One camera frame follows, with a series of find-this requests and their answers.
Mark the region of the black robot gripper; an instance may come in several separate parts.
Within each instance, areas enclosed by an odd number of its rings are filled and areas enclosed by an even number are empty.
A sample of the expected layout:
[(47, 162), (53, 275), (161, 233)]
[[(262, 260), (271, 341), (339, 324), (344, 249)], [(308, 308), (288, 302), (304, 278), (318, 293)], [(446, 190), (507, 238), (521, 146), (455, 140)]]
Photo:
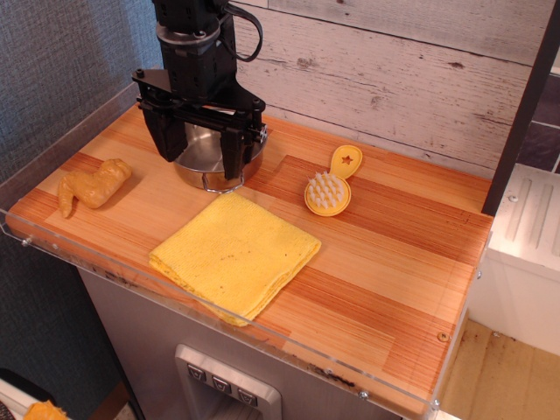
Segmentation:
[[(237, 62), (251, 61), (236, 51), (233, 35), (180, 35), (159, 37), (164, 67), (138, 68), (132, 79), (139, 88), (139, 108), (157, 151), (167, 162), (186, 149), (185, 123), (175, 117), (183, 107), (215, 106), (260, 113), (265, 102), (242, 87), (236, 79)], [(225, 179), (241, 176), (245, 143), (238, 129), (220, 134)]]

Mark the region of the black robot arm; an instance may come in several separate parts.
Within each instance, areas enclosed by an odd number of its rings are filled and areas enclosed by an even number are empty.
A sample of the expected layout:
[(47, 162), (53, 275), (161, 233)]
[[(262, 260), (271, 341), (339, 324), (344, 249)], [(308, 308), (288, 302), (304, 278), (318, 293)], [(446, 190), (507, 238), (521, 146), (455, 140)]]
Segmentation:
[(236, 50), (235, 18), (263, 28), (248, 11), (229, 1), (156, 1), (156, 34), (163, 68), (138, 68), (139, 107), (162, 158), (172, 162), (189, 144), (186, 125), (218, 134), (227, 180), (244, 179), (255, 148), (268, 133), (265, 102), (242, 87), (237, 64), (254, 60)]

